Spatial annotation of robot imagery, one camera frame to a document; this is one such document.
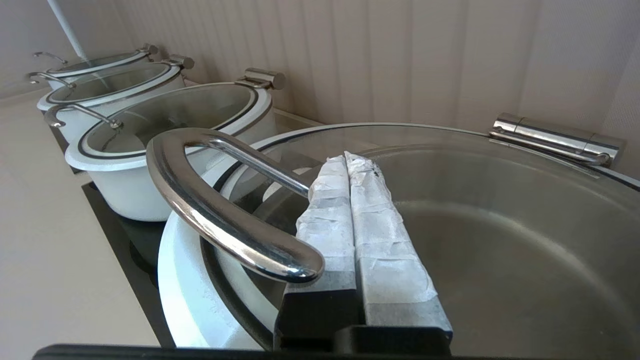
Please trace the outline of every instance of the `metal bracket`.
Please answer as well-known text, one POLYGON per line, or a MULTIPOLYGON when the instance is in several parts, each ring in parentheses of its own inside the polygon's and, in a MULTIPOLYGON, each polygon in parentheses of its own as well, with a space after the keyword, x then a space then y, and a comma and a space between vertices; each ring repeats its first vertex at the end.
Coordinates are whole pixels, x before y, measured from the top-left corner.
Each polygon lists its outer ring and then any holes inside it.
POLYGON ((142 45, 142 47, 138 49, 138 51, 140 51, 141 53, 147 53, 147 55, 153 55, 153 54, 157 54, 158 47, 155 46, 154 44, 145 42, 144 45, 142 45))
POLYGON ((625 141, 572 127, 501 113, 489 137, 529 149, 550 152, 587 165, 611 167, 625 141))
POLYGON ((192 69, 195 66, 195 61, 189 56, 183 56, 178 54, 171 54, 167 60, 163 60, 164 63, 169 65, 178 65, 183 69, 192 69))
POLYGON ((238 85, 249 86, 256 89, 281 90, 287 82, 286 77, 281 72, 247 68, 244 76, 235 81, 238 85))

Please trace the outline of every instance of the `black stove surface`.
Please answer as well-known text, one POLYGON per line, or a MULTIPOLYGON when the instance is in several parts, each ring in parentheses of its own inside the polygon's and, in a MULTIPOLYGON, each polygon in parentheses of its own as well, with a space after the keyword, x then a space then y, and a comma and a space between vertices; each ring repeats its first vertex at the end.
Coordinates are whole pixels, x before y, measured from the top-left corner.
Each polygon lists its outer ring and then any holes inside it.
POLYGON ((164 319, 157 281, 157 258, 165 222, 135 221, 116 214, 93 183, 82 186, 161 347, 175 343, 164 319))

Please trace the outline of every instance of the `metal rod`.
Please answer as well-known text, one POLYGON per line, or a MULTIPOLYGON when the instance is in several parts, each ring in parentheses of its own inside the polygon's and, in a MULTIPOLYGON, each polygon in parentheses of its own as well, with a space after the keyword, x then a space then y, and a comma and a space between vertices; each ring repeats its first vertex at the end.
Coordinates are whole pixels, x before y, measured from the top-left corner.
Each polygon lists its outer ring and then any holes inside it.
POLYGON ((87 115, 93 116, 96 119, 106 122, 107 124, 109 124, 111 126, 112 129, 116 129, 118 127, 120 127, 122 125, 121 122, 117 121, 117 120, 113 120, 113 119, 109 119, 108 117, 104 116, 103 114, 97 113, 96 111, 93 111, 85 106, 82 106, 80 104, 75 104, 75 103, 71 103, 71 104, 60 104, 60 105, 56 105, 56 106, 52 106, 51 108, 49 108, 45 113, 44 113, 44 120, 47 122, 47 124, 51 127, 63 127, 64 125, 67 125, 67 123, 65 123, 64 121, 58 119, 57 114, 58 111, 62 110, 62 109, 67 109, 67 108, 73 108, 76 109, 78 111, 81 111, 87 115))
POLYGON ((157 135, 147 145, 147 166, 154 184, 173 210, 209 243, 246 268, 274 280, 310 282, 322 274, 324 259, 316 249, 255 218, 213 190, 187 161, 185 146, 224 151, 306 196, 308 186, 298 175, 215 130, 174 129, 157 135))
POLYGON ((64 60, 63 58, 61 58, 59 56, 56 56, 56 55, 53 55, 52 53, 48 53, 46 51, 38 51, 37 53, 33 53, 33 56, 35 58, 37 58, 39 56, 43 56, 43 55, 60 61, 62 63, 62 65, 66 65, 68 63, 67 60, 64 60))
POLYGON ((75 83, 68 83, 68 82, 66 82, 66 81, 64 81, 62 79, 58 79, 58 78, 56 78, 54 76, 49 75, 46 72, 40 72, 40 71, 30 72, 28 74, 25 74, 24 75, 24 79, 26 81, 28 81, 29 83, 31 83, 31 84, 39 84, 40 82, 38 80, 32 79, 33 76, 40 76, 41 78, 45 78, 47 80, 57 81, 57 82, 59 82, 61 84, 64 84, 66 87, 71 88, 71 89, 76 87, 75 83))

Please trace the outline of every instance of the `white pot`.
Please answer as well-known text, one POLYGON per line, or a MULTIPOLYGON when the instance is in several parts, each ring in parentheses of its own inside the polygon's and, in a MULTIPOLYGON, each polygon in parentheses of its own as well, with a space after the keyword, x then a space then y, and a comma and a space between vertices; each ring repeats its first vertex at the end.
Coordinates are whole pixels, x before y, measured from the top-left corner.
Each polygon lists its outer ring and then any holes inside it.
MULTIPOLYGON (((116 54, 88 61, 75 62, 43 72, 54 78, 64 80, 67 83, 72 83, 81 76, 91 74, 92 72, 133 63, 149 62, 149 55, 155 53, 157 53, 157 48, 155 46, 145 44, 145 47, 137 49, 131 53, 116 54)), ((59 81, 47 80, 47 82, 53 90, 64 86, 64 84, 59 81)))
MULTIPOLYGON (((171 209, 149 176, 146 142, 167 127, 184 126, 215 128, 244 142, 256 142, 276 134, 271 106, 267 90, 233 83, 174 90, 110 116, 123 124, 116 138, 112 137, 116 130, 108 124, 92 127, 70 144, 65 159, 87 171, 118 214, 133 220, 163 221, 171 209), (169 122, 174 120, 181 124, 169 122)), ((197 147, 186 149, 186 154, 198 174, 221 158, 218 151, 197 147)))
MULTIPOLYGON (((108 116, 155 95, 183 88, 180 70, 180 65, 167 63, 136 63, 100 70, 78 78, 75 88, 63 86, 43 96, 38 109, 47 111, 56 105, 78 104, 108 116)), ((57 112, 56 117, 65 123, 60 132, 68 143, 99 121, 73 108, 57 112)))

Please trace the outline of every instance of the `lid handle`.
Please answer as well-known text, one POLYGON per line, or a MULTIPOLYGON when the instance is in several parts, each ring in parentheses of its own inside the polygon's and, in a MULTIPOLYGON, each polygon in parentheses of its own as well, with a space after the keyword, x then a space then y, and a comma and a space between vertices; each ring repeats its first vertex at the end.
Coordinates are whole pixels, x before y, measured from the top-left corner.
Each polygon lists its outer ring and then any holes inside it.
POLYGON ((622 139, 509 113, 498 115, 489 137, 602 167, 615 164, 625 146, 622 139))
POLYGON ((233 136, 194 127, 174 129, 151 139, 147 166, 162 196, 184 221, 218 249, 263 276, 310 282, 322 274, 324 259, 316 249, 255 218, 213 190, 191 168, 185 146, 221 150, 301 196, 308 193, 308 186, 296 174, 233 136))
POLYGON ((287 78, 281 72, 257 69, 249 67, 244 71, 244 76, 236 80, 236 84, 250 86, 258 89, 282 90, 287 78))
POLYGON ((37 58, 37 57, 40 57, 40 56, 48 56, 48 57, 50 57, 52 59, 56 59, 56 60, 60 61, 62 63, 62 65, 66 65, 68 63, 67 60, 64 60, 63 58, 61 58, 59 56, 56 56, 56 55, 53 55, 52 53, 48 53, 46 51, 38 51, 37 53, 33 53, 33 57, 34 58, 37 58))
POLYGON ((195 66, 195 61, 189 56, 183 56, 178 54, 171 54, 167 60, 163 61, 169 65, 177 65, 183 69, 192 69, 195 66))
POLYGON ((58 117, 56 116, 58 114, 58 111, 62 109, 67 109, 67 108, 73 108, 73 109, 79 110, 87 115, 91 115, 95 117, 100 121, 104 121, 107 124, 109 124, 112 129, 117 129, 118 127, 122 126, 122 123, 118 120, 109 119, 100 113, 97 113, 85 106, 82 106, 80 104, 75 104, 75 103, 60 104, 60 105, 52 106, 47 110, 47 112, 44 113, 44 120, 51 127, 63 127, 64 125, 67 125, 66 122, 58 119, 58 117))
POLYGON ((142 45, 142 47, 138 49, 138 51, 141 53, 146 53, 147 55, 153 55, 157 54, 158 46, 145 42, 144 45, 142 45))
POLYGON ((36 72, 30 72, 28 74, 24 75, 24 80, 27 81, 30 84, 39 84, 40 82, 38 80, 34 80, 31 79, 33 76, 40 76, 41 78, 47 79, 47 80, 51 80, 51 81, 57 81, 61 84, 64 84, 66 87, 73 89, 76 87, 75 83, 68 83, 62 79, 58 79, 55 78, 49 74, 47 74, 46 72, 40 72, 40 71, 36 71, 36 72))

